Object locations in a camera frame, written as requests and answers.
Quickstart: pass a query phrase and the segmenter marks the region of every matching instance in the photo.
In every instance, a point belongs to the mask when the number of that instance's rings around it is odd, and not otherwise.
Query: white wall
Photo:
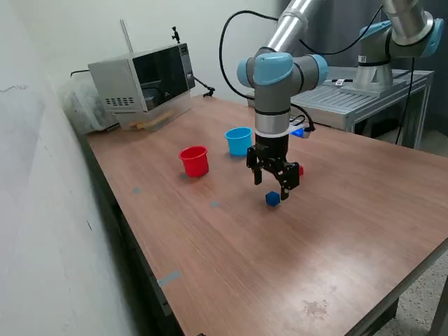
[[[90,62],[121,55],[127,46],[119,19],[127,21],[136,51],[173,43],[172,26],[189,45],[193,71],[216,88],[216,96],[242,101],[222,79],[218,65],[218,42],[227,18],[235,11],[252,9],[278,15],[278,0],[13,0],[45,64],[52,84],[58,88],[73,70]],[[272,33],[274,23],[250,15],[232,21],[224,45],[225,67],[237,82],[240,60],[252,56]],[[193,93],[204,92],[196,88]]]
[[[6,0],[0,32],[0,335],[137,335],[115,220]]]

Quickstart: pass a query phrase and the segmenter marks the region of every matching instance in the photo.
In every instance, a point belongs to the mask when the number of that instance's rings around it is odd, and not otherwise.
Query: metal stand
[[[435,312],[433,325],[428,333],[428,336],[446,335],[448,335],[448,279],[445,282],[439,306]]]
[[[411,101],[402,131],[402,146],[415,149],[420,146],[433,75],[433,71],[414,71]],[[328,83],[298,94],[292,97],[291,101],[306,109],[314,122],[354,133],[356,124],[381,113],[394,104],[403,102],[407,97],[410,83],[409,71],[393,70],[393,76],[396,81],[400,81],[400,84],[384,92],[354,90],[349,93],[350,83],[339,87],[331,81],[340,78],[352,79],[355,76],[356,68],[331,66]],[[253,97],[253,92],[249,92],[248,96]],[[253,100],[248,100],[249,106],[253,104]],[[295,113],[299,112],[293,111],[291,115],[294,117]]]

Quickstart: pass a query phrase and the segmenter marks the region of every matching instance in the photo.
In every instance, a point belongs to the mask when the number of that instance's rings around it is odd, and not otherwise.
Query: floor
[[[381,137],[385,141],[395,138],[396,132]],[[425,132],[421,150],[448,157],[448,137],[436,131]],[[375,336],[426,336],[431,328],[447,275],[448,252],[402,295],[397,316]]]

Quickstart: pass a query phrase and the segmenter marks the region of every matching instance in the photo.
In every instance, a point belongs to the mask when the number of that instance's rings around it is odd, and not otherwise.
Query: plastic bag
[[[89,72],[74,74],[58,95],[67,118],[81,134],[102,131],[118,123],[112,113],[104,110]]]

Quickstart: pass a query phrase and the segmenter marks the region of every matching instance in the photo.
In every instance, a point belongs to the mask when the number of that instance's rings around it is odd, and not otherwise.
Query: blue cup
[[[234,156],[246,156],[247,148],[252,146],[252,129],[238,127],[225,133],[229,143],[230,154]]]

